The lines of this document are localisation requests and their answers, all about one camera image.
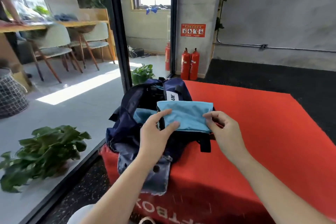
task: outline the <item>red fire extinguisher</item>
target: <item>red fire extinguisher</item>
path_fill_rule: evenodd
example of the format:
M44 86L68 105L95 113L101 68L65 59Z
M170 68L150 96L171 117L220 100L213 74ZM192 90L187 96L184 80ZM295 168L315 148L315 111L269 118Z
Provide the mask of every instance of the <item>red fire extinguisher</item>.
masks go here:
M166 55L166 71L170 71L170 42L167 43L165 48Z
M190 63L189 79L192 81L195 81L197 79L199 62L200 62L200 53L195 48L194 52L191 54L191 63Z
M188 53L188 49L186 48L182 54L182 62L181 62L181 79L182 80L189 79L189 71L190 71L190 53Z

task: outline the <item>safety sign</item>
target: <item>safety sign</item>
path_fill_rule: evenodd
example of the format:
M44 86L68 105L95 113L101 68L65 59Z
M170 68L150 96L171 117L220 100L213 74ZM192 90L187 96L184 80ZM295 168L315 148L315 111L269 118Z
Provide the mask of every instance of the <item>safety sign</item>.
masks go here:
M206 24L181 24L181 36L204 37Z

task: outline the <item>light blue fabric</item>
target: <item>light blue fabric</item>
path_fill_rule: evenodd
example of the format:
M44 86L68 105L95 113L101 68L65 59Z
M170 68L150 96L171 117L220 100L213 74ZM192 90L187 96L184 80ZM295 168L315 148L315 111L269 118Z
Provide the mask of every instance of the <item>light blue fabric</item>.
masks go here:
M197 101L158 101L157 107L162 111L172 109L171 114L163 117L165 127L173 121L179 121L180 127L178 131L194 131L210 133L210 129L205 123L202 116L206 112L213 109L213 103L197 102Z
M144 109L144 108L137 108L134 112L133 119L137 123L144 124L146 120L149 118L149 116L155 113L157 113L157 111Z

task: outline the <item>basket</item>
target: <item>basket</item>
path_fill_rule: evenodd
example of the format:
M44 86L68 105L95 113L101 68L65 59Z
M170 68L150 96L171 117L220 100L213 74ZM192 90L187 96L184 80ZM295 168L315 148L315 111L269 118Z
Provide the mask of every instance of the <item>basket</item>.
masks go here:
M14 80L9 68L0 67L0 118L7 118L28 107L27 90Z

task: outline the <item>backpack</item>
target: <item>backpack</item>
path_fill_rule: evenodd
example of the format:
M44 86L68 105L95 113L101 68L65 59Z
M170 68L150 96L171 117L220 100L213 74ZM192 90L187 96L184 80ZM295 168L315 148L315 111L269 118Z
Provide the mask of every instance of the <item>backpack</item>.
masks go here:
M180 78L148 79L144 84L133 86L124 95L109 120L115 122L107 128L106 143L119 153L118 173L122 174L135 159L140 146L140 129L146 119L157 112L158 101L192 101L187 86ZM162 158L154 171L148 175L142 191L153 195L163 195L167 191L170 164L178 161L184 148L191 141L201 145L201 151L210 152L210 136L199 132L175 131L168 139Z

